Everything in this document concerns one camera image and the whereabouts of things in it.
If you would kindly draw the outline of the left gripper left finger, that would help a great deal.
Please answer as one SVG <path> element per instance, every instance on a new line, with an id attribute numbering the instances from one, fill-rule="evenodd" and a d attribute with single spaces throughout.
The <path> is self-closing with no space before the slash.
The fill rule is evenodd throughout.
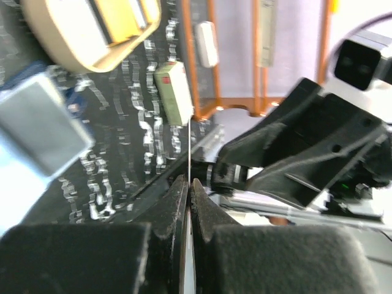
<path id="1" fill-rule="evenodd" d="M 132 222 L 18 225 L 1 240 L 2 293 L 182 293 L 188 182 Z"/>

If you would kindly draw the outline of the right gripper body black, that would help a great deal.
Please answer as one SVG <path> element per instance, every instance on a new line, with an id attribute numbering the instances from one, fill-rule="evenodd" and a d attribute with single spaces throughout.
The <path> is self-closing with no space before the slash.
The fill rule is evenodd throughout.
<path id="1" fill-rule="evenodd" d="M 246 175 L 245 166 L 215 165 L 209 185 L 218 193 L 247 190 L 299 209 L 309 206 L 327 190 L 331 195 L 328 211 L 340 213 L 340 200 L 362 198 L 360 185 L 372 189 L 391 182 L 391 134 L 375 141 L 363 137 L 346 145 L 317 144 L 265 167 L 251 178 Z"/>

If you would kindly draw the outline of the beige oval card tray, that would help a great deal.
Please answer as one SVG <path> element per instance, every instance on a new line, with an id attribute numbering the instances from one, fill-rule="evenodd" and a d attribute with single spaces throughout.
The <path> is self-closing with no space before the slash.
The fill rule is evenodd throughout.
<path id="1" fill-rule="evenodd" d="M 47 55 L 71 72 L 85 74 L 113 70 L 158 27 L 159 18 L 140 36 L 109 46 L 89 1 L 21 1 L 29 28 Z"/>

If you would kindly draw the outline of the blue leather card holder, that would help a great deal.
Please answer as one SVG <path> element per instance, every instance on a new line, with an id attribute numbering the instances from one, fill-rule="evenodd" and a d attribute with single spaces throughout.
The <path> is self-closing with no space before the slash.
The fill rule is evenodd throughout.
<path id="1" fill-rule="evenodd" d="M 1 86 L 1 233 L 19 224 L 95 144 L 81 121 L 85 105 L 35 61 Z"/>

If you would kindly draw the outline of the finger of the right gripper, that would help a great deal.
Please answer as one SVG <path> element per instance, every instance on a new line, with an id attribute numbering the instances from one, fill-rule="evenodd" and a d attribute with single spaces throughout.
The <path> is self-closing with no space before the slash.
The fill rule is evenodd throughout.
<path id="1" fill-rule="evenodd" d="M 279 134 L 246 190 L 305 208 L 384 139 L 380 118 L 329 94 Z"/>
<path id="2" fill-rule="evenodd" d="M 302 78 L 278 107 L 253 128 L 220 149 L 216 167 L 230 164 L 264 167 L 265 154 L 273 141 L 299 119 L 317 99 L 320 90 L 320 85 L 308 78 Z"/>

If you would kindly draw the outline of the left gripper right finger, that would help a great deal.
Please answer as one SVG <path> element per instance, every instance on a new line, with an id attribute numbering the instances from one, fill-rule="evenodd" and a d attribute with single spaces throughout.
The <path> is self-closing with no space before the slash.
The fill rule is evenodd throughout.
<path id="1" fill-rule="evenodd" d="M 190 187 L 197 293 L 378 293 L 360 242 L 343 227 L 243 226 Z"/>

